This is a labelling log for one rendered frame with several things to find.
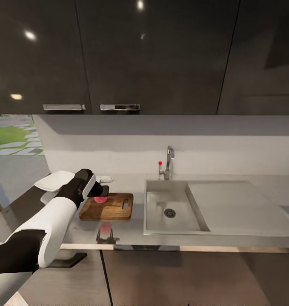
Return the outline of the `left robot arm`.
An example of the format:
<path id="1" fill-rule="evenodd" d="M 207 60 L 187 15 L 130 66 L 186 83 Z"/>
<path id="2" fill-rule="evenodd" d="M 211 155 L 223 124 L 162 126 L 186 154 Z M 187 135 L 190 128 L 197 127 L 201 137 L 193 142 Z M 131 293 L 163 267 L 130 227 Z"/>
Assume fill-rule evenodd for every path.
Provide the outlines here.
<path id="1" fill-rule="evenodd" d="M 49 266 L 63 243 L 73 217 L 86 197 L 108 196 L 110 176 L 80 170 L 38 213 L 0 245 L 0 306 L 40 269 Z"/>

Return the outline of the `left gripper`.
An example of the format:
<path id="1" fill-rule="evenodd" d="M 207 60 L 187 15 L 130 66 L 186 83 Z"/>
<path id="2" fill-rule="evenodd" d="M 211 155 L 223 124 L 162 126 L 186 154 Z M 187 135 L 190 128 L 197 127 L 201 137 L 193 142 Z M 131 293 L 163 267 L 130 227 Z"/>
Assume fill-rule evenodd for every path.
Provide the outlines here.
<path id="1" fill-rule="evenodd" d="M 89 193 L 87 197 L 100 197 L 100 196 L 108 196 L 109 194 L 109 186 L 101 185 L 98 183 L 98 189 L 92 193 Z"/>

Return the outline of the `cutting board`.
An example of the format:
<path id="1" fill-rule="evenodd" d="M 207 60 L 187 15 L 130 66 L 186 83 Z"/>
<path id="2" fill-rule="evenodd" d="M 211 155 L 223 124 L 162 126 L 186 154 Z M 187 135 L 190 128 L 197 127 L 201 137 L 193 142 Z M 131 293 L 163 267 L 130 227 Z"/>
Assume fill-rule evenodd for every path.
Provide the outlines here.
<path id="1" fill-rule="evenodd" d="M 125 201 L 128 201 L 128 205 L 123 210 Z M 132 203 L 133 193 L 109 193 L 103 204 L 96 203 L 94 197 L 88 197 L 79 212 L 79 218 L 128 220 L 131 217 Z"/>

